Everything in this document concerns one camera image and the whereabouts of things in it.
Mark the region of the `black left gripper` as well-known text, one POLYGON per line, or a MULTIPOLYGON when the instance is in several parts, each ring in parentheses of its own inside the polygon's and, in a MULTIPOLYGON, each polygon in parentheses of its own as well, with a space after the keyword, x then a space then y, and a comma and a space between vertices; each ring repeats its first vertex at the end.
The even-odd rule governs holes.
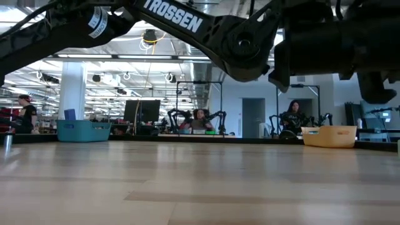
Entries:
POLYGON ((282 93, 290 77, 357 74, 361 97, 386 104, 400 80, 400 0, 291 0, 285 5, 284 39, 274 48, 269 82, 282 93))

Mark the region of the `person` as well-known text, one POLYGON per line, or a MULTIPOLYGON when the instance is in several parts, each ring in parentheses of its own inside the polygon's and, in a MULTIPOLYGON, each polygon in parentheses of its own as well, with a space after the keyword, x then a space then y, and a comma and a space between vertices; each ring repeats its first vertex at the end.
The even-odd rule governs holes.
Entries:
POLYGON ((189 129, 192 130, 205 130, 205 131, 213 131, 214 126, 207 119, 206 116, 209 115, 209 111, 207 109, 195 109, 193 111, 193 119, 183 122, 179 128, 180 129, 189 129))
POLYGON ((31 104, 32 98, 27 94, 22 94, 18 97, 18 103, 22 106, 19 112, 20 120, 19 126, 15 129, 17 134, 38 134, 36 122, 38 119, 37 109, 31 104), (33 112, 28 114, 27 108, 33 109, 33 112))
POLYGON ((307 117, 300 109, 298 100, 292 100, 287 111, 280 115, 280 125, 283 130, 290 130, 302 136, 302 128, 312 127, 312 117, 307 117))

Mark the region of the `yellow plastic bin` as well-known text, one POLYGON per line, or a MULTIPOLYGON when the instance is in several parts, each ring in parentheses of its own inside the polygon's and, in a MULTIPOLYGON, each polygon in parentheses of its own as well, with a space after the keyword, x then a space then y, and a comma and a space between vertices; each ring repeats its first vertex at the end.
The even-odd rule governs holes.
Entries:
POLYGON ((353 148, 356 126, 302 127, 302 139, 306 146, 321 148, 353 148))

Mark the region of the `grey door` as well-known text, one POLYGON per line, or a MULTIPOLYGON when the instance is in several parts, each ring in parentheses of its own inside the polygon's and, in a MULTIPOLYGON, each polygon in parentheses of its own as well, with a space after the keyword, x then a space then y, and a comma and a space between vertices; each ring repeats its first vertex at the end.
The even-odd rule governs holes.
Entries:
POLYGON ((259 138, 260 124, 265 122, 265 99, 242 99, 242 136, 259 138))

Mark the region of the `black monitor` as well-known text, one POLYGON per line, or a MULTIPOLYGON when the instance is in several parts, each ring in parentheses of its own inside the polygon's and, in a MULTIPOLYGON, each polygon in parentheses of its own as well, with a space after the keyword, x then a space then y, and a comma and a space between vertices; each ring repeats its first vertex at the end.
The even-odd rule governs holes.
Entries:
POLYGON ((159 120, 160 100, 128 100, 125 104, 125 121, 156 122, 159 120))

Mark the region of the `long ceiling light strip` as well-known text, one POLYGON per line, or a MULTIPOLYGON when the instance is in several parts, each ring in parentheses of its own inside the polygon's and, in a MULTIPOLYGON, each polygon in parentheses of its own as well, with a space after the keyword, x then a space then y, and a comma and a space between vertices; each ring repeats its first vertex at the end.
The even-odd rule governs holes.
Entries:
POLYGON ((50 61, 200 61, 207 62, 206 56, 143 55, 143 54, 55 54, 45 57, 50 61))

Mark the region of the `blue plastic bin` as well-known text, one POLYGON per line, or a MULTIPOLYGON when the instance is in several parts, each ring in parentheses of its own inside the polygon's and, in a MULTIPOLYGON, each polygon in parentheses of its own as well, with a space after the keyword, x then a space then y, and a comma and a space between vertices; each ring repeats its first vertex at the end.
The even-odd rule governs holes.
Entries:
POLYGON ((87 120, 57 120, 57 138, 60 142, 90 143, 107 141, 111 123, 87 120))

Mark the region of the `white column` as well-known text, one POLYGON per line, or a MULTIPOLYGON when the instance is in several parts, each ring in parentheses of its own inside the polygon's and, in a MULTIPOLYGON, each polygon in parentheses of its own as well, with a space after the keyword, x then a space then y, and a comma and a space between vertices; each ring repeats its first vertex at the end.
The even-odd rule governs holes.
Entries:
POLYGON ((83 62, 63 62, 58 119, 65 119, 67 109, 75 110, 77 120, 84 119, 87 76, 83 62))

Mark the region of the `black wall panel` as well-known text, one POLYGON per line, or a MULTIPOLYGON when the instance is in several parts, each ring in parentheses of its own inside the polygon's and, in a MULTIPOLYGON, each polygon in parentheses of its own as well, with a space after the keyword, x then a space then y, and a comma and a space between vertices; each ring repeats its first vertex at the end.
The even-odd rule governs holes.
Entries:
POLYGON ((361 118, 361 105, 354 104, 353 102, 346 102, 344 108, 346 124, 348 126, 358 126, 358 119, 361 118))

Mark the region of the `wall screen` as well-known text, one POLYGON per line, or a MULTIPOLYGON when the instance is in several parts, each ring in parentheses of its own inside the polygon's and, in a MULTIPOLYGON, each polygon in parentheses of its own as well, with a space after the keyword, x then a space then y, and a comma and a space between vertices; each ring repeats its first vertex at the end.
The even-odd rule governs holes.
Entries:
POLYGON ((391 122, 391 110, 387 104, 369 104, 361 101, 361 117, 366 129, 385 129, 391 122))

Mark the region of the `black aluminium table frame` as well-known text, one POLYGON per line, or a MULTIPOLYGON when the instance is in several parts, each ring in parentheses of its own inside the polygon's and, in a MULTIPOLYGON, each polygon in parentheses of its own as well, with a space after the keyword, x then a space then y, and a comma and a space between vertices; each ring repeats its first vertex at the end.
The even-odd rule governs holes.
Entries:
MULTIPOLYGON (((283 145, 304 145, 301 139, 249 139, 235 137, 189 137, 189 136, 109 136, 109 141, 152 141, 152 142, 177 142, 177 143, 218 143, 218 144, 283 144, 283 145)), ((56 134, 14 134, 13 144, 48 143, 57 142, 56 134)), ((356 141, 355 149, 373 150, 395 153, 398 151, 398 144, 395 142, 366 142, 356 141)))

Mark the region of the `metal post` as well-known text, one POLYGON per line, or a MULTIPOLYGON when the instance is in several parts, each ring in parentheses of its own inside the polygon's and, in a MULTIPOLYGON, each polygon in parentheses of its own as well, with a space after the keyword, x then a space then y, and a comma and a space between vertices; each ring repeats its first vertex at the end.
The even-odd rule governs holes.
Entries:
POLYGON ((5 151, 10 151, 13 145, 13 132, 6 132, 4 134, 4 148, 5 151))

